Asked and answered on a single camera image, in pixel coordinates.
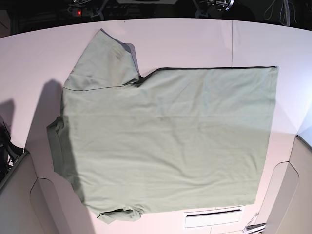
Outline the light green T-shirt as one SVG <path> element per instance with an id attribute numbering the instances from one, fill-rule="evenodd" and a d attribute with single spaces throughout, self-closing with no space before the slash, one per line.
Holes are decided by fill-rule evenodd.
<path id="1" fill-rule="evenodd" d="M 159 68 L 142 77 L 103 30 L 63 86 L 47 127 L 54 171 L 105 223 L 253 204 L 278 68 Z"/>

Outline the black power strip red switch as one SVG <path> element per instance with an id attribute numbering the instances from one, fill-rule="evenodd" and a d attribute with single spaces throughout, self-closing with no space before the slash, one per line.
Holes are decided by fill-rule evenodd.
<path id="1" fill-rule="evenodd" d="M 100 13 L 97 11 L 97 9 L 94 8 L 78 8 L 78 7 L 73 7 L 69 6 L 67 8 L 68 13 L 73 16 L 73 17 L 99 17 Z"/>

